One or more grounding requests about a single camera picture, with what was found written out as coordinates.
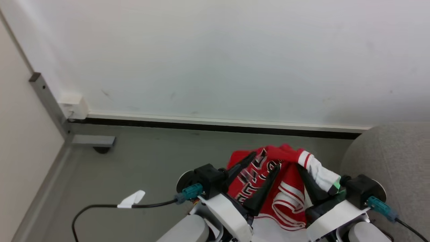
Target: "white panel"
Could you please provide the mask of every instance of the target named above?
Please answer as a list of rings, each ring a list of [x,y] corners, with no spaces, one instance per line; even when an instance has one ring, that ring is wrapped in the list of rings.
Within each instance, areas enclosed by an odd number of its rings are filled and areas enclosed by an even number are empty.
[[[56,95],[82,93],[92,112],[359,127],[430,120],[429,1],[0,3]]]
[[[0,22],[0,241],[11,241],[63,138]]]

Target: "cable connector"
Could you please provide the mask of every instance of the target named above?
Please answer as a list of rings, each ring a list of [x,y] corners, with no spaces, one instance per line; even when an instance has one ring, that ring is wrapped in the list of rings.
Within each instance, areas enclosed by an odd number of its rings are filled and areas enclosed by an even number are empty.
[[[367,205],[372,210],[375,210],[378,213],[384,215],[388,219],[388,221],[392,223],[395,223],[396,218],[399,216],[395,210],[391,209],[387,204],[374,196],[371,196],[369,197],[369,199],[367,199]]]
[[[181,193],[175,195],[177,199],[176,204],[182,204],[186,200],[196,198],[197,196],[202,195],[203,186],[200,183],[196,183],[182,190]]]

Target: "grey couch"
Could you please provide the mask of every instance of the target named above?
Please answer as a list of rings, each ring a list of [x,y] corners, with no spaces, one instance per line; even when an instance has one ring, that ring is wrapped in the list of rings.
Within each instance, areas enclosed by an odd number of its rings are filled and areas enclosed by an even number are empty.
[[[365,174],[378,181],[399,218],[430,239],[430,122],[392,123],[366,131],[347,150],[341,174]],[[397,242],[422,241],[380,214],[369,216]]]

